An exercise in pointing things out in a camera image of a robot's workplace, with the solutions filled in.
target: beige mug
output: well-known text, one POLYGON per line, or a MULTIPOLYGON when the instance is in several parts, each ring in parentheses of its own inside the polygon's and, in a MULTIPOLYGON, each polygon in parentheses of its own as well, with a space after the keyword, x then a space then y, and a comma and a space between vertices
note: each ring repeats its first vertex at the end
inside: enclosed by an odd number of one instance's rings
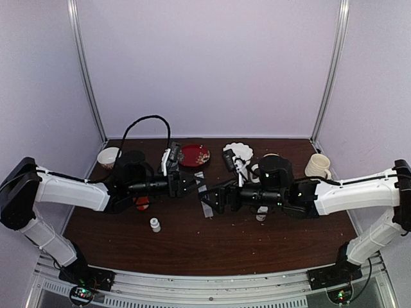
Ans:
POLYGON ((329 167, 331 162, 328 157, 323 154, 313 154, 308 162, 305 175, 306 176, 321 176, 328 180, 331 179, 331 171, 329 167))

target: white container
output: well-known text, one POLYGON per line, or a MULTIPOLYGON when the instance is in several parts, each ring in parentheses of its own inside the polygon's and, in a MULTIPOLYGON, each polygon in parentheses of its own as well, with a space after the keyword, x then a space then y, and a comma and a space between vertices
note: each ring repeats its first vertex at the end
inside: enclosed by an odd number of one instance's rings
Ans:
POLYGON ((153 229, 153 232, 155 233, 160 232, 161 230, 161 226, 157 218, 150 219, 150 226, 153 229))
POLYGON ((264 221, 267 216, 268 207, 259 207, 256 215, 258 221, 264 221))
POLYGON ((321 176, 328 180, 331 179, 329 167, 331 162, 323 154, 313 154, 304 171, 306 176, 321 176))
POLYGON ((115 147, 104 149, 97 155, 98 163, 105 169, 112 169, 116 161, 117 153, 119 150, 120 150, 119 148, 115 148, 115 147))

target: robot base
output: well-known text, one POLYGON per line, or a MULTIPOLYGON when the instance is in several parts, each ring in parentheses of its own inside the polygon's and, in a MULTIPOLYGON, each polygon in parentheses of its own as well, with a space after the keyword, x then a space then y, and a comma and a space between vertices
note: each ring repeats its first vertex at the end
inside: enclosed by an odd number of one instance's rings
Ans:
POLYGON ((307 272, 311 290, 346 284, 362 277, 361 267, 349 262, 325 268, 311 269, 307 272))
MULTIPOLYGON (((91 290, 94 290, 94 288, 96 288, 97 290, 111 291, 111 287, 114 282, 114 272, 100 268, 89 268, 89 271, 91 271, 92 277, 95 277, 96 280, 94 281, 94 279, 92 279, 85 282, 83 287, 91 290)), ((60 270, 58 278, 66 282, 73 283, 73 281, 69 279, 70 277, 67 276, 67 273, 64 272, 63 269, 60 270)))

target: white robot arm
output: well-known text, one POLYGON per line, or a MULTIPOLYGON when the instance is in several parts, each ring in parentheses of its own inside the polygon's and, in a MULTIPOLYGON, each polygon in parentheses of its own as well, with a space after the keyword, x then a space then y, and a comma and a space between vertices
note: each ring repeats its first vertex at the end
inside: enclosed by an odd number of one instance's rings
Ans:
POLYGON ((411 231, 411 168, 404 160, 375 175, 335 182, 323 178, 294 180, 291 163, 272 155, 259 161, 258 184, 240 185, 233 180, 201 192, 199 197, 220 214, 226 205, 233 211, 249 205, 301 219, 341 210, 389 207, 361 236, 340 247, 334 266, 308 272, 312 289, 360 278, 362 263, 393 238, 411 231))
POLYGON ((109 291, 114 273, 90 268, 79 247, 56 233, 43 220, 35 204, 62 203, 116 214, 134 206, 135 198, 140 196, 183 197, 196 190, 198 179, 178 170, 179 149, 180 145, 173 142, 166 150, 162 175, 153 174, 140 151, 125 153, 104 182, 54 173, 26 157, 0 186, 0 221, 50 254, 61 267, 60 279, 81 286, 97 284, 98 289, 109 291))

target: brown tabletop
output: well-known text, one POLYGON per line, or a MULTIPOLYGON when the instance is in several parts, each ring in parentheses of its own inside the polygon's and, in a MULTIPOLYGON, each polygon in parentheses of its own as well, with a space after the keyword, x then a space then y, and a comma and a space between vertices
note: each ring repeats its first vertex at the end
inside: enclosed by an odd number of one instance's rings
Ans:
MULTIPOLYGON (((208 188, 232 177, 221 158, 227 143, 244 142, 254 150, 255 162, 266 153, 278 153, 293 164, 294 176, 303 171, 313 147, 293 139, 177 139, 181 144, 203 144, 211 160, 202 168, 208 188)), ((164 139, 129 140, 123 151, 141 150, 159 166, 164 139)), ((118 146, 110 141, 108 146, 118 146)), ((96 166, 93 178, 106 170, 96 166)), ((110 215, 76 208, 65 236, 80 246, 91 265, 117 270, 166 275, 241 275, 272 273, 335 262, 338 248, 356 237, 346 212, 319 219, 299 220, 268 215, 261 223, 248 208, 226 210, 205 218, 193 193, 183 199, 163 197, 146 211, 128 209, 110 215), (153 233, 149 220, 159 219, 153 233)))

